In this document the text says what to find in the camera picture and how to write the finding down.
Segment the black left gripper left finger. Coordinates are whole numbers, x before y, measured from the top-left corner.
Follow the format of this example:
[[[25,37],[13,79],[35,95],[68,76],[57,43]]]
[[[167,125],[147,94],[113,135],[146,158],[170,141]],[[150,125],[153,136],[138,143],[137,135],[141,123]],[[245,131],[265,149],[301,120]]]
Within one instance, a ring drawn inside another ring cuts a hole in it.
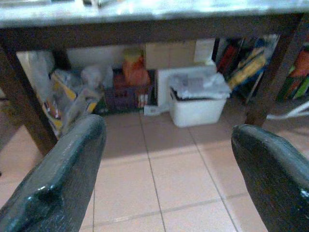
[[[106,135],[103,117],[91,114],[78,120],[1,208],[1,231],[79,231],[94,190]]]

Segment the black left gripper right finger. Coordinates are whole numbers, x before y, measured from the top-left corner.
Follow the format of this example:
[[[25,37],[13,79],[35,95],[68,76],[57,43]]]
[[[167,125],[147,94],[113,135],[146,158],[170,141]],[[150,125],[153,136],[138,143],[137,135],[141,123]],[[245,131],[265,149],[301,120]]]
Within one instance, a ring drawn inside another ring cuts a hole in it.
[[[309,230],[309,161],[285,138],[254,125],[233,128],[231,145],[247,191],[270,232]]]

